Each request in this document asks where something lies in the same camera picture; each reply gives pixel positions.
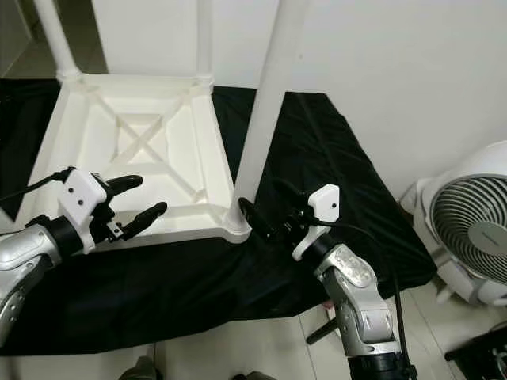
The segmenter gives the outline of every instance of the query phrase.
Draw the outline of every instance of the electric fan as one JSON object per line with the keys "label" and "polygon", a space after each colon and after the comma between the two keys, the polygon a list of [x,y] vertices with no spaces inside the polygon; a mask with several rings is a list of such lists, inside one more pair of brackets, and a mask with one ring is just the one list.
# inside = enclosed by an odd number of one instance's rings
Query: electric fan
{"label": "electric fan", "polygon": [[447,286],[472,304],[507,305],[507,141],[487,146],[400,200]]}

